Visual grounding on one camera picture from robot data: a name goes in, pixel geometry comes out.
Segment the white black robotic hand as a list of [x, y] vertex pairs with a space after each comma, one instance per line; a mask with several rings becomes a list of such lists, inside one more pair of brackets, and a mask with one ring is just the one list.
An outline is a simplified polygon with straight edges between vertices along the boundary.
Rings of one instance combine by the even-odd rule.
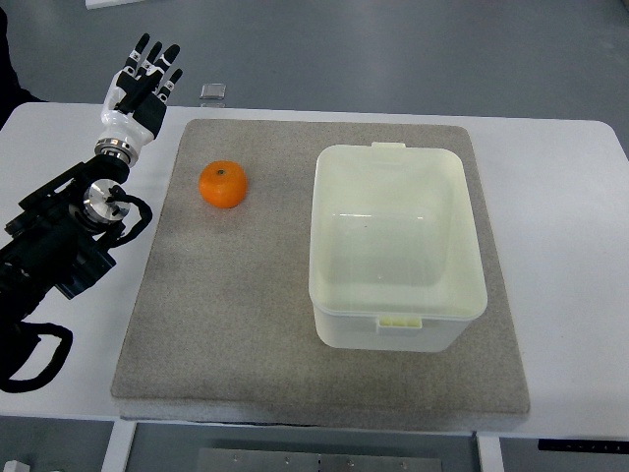
[[100, 113], [104, 126], [97, 154], [112, 155], [132, 167], [144, 146], [153, 142], [163, 124], [167, 101], [183, 71], [172, 66], [180, 46], [150, 44], [145, 33], [114, 75]]

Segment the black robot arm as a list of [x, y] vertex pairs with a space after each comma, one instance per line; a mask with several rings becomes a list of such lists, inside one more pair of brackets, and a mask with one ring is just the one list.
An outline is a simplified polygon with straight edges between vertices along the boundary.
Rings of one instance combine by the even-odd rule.
[[86, 205], [90, 187], [126, 182], [130, 168], [104, 154], [80, 162], [19, 202], [23, 212], [7, 223], [12, 241], [1, 250], [1, 317], [19, 322], [57, 288], [72, 299], [114, 265], [109, 251], [137, 237], [122, 220]]

